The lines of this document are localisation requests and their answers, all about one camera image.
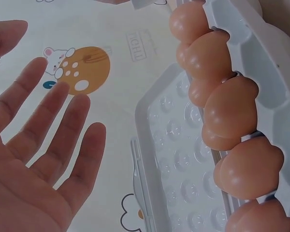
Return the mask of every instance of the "brown egg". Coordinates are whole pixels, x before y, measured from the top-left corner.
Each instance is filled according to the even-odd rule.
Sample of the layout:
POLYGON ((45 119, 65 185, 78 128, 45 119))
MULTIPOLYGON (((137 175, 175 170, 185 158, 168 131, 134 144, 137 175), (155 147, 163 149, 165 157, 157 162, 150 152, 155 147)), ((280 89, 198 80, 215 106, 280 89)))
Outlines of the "brown egg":
POLYGON ((222 81, 233 77, 230 53, 227 47, 229 34, 213 31, 194 41, 187 49, 186 71, 203 80, 222 81))
POLYGON ((290 232, 290 217, 278 200, 270 200, 254 206, 227 232, 290 232))
POLYGON ((246 215, 251 209, 258 206, 257 200, 252 200, 239 207, 228 219, 226 225, 226 232, 236 232, 238 222, 246 215))
POLYGON ((278 187, 283 162, 284 155, 278 147, 264 136, 256 137, 240 143, 219 161, 220 166, 215 167, 219 177, 215 179, 230 195, 253 200, 278 187))
POLYGON ((171 14, 169 27, 175 38, 190 44, 210 32, 203 9, 205 1, 191 1, 178 6, 171 14))
POLYGON ((190 101, 201 108, 205 107, 207 99, 217 88, 221 85, 221 81, 209 81, 209 80, 201 80, 201 79, 193 79, 190 87, 189 87, 189 98, 190 101))
POLYGON ((214 182, 215 184, 222 190, 224 191, 223 189, 223 186, 222 186, 222 183, 221 183, 221 180, 220 180, 220 169, 221 169, 221 164, 223 163, 223 160, 225 159, 226 157, 223 157, 215 166, 215 169, 214 169, 214 182))
POLYGON ((207 127, 223 138, 240 138, 257 127, 255 98, 258 86, 252 80, 237 76, 218 86, 204 108, 207 127))
POLYGON ((209 148, 216 151, 229 151, 241 142, 241 138, 221 138, 212 133, 205 124, 202 127, 202 139, 209 148))
POLYGON ((185 69, 185 57, 186 50, 189 48, 190 44, 180 43, 176 50, 176 60, 180 67, 185 69))

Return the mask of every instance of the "cartoon mouse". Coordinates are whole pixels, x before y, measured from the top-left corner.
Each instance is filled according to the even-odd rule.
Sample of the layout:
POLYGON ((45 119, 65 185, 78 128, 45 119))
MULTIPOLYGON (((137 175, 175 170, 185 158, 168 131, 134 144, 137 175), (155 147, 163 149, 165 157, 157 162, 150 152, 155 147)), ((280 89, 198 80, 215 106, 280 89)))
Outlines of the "cartoon mouse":
POLYGON ((127 194, 121 201, 124 211, 120 224, 128 232, 146 232, 144 215, 133 193, 127 194))
POLYGON ((36 0, 37 2, 43 2, 43 1, 45 1, 45 2, 53 2, 54 0, 36 0))
POLYGON ((57 82, 66 82, 70 86, 70 94, 90 94, 106 81, 111 68, 111 53, 109 46, 69 50, 47 47, 43 53, 48 62, 45 72, 54 76, 56 81, 47 81, 43 87, 50 89, 57 82))
POLYGON ((44 56, 47 59, 48 65, 45 72, 56 78, 56 71, 60 64, 62 64, 65 58, 73 56, 74 53, 75 48, 70 48, 69 50, 53 50, 51 47, 46 48, 44 50, 44 56))

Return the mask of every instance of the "egg compartment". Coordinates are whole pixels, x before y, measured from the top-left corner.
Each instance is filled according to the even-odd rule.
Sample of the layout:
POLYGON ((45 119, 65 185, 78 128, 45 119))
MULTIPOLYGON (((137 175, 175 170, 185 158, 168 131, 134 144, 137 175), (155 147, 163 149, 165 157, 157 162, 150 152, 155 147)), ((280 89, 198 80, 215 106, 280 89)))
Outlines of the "egg compartment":
POLYGON ((262 19, 258 1, 207 0, 210 28, 230 34, 232 69, 259 87, 257 130, 284 155, 275 197, 290 217, 290 38, 262 19))
POLYGON ((136 107, 133 185, 148 232, 223 232, 231 213, 213 180, 217 154, 202 141, 189 85, 186 72, 172 64, 136 107))

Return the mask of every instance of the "palm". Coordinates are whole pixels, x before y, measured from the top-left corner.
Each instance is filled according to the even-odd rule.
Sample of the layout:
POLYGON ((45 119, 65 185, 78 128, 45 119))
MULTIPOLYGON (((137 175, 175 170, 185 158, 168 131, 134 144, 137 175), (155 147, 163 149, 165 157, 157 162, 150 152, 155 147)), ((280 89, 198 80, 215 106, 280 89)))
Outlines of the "palm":
MULTIPOLYGON (((17 40, 7 33, 15 26, 23 27, 23 32, 27 29, 24 22, 0 23, 0 33, 6 36, 0 36, 0 55, 13 47, 4 47, 8 40, 17 40)), ((0 133, 38 84, 46 65, 43 58, 33 60, 0 95, 0 133)), ((90 100, 84 95, 70 102, 46 153, 26 167, 68 92, 67 84, 55 85, 18 134, 6 144, 0 136, 0 232, 64 232, 93 189, 105 145, 105 127, 99 123, 86 131, 70 177, 59 189, 53 189, 70 162, 89 111, 90 100)))

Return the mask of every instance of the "egg tray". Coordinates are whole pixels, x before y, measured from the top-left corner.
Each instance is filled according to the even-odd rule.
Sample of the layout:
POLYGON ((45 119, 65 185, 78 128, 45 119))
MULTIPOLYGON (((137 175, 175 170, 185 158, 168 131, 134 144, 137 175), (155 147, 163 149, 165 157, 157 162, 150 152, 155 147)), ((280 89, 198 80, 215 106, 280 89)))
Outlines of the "egg tray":
MULTIPOLYGON (((177 0, 178 5, 184 2, 177 0)), ((257 0, 207 0, 203 8, 211 29, 230 34, 227 45, 232 69, 251 78, 259 87, 257 130, 285 156, 278 189, 268 195, 274 194, 290 217, 290 38, 264 22, 257 0)), ((200 137, 203 111, 194 108, 187 96, 179 94, 180 90, 187 92, 189 79, 177 64, 171 65, 135 111, 138 137, 131 142, 133 185, 148 232, 179 232, 188 228, 192 232, 202 231, 201 228, 209 232, 224 231, 228 216, 245 203, 221 191, 218 193, 215 185, 205 184, 208 177, 204 174, 212 173, 215 163, 227 153, 205 146, 199 146, 197 151, 196 141, 203 144, 200 137), (166 113, 163 107, 170 105, 173 109, 166 113), (187 116, 189 107, 194 113, 187 116), (197 154, 205 150, 212 156, 211 161, 198 159, 197 154), (182 191, 182 186, 190 186, 190 191, 186 188, 182 191), (209 189, 216 189, 216 197, 211 198, 209 189), (194 201, 187 199, 196 192, 194 201)))

